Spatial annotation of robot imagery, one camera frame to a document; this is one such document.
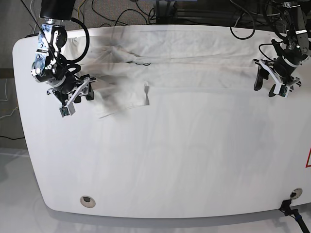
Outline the white printed T-shirt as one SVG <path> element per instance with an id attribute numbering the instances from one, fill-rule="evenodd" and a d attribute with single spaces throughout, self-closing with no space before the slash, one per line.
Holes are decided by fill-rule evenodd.
<path id="1" fill-rule="evenodd" d="M 275 36 L 259 31 L 239 40 L 227 27 L 136 25 L 92 29 L 82 74 L 108 82 L 157 88 L 250 91 L 260 44 Z"/>

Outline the red triangle sticker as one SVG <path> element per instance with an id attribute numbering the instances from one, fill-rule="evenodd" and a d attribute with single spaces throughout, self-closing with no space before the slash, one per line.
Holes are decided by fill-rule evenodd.
<path id="1" fill-rule="evenodd" d="M 311 148 L 310 148 L 310 151 L 309 151 L 309 154 L 308 154 L 308 158 L 307 158 L 307 162 L 306 162 L 305 168 L 309 168 L 309 167 L 311 167 Z"/>

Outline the aluminium frame stand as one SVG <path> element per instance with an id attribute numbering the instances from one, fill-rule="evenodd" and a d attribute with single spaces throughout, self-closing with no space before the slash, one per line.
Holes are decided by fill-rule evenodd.
<path id="1" fill-rule="evenodd" d="M 155 0 L 153 6 L 156 24 L 167 25 L 174 21 L 177 12 L 176 0 Z"/>

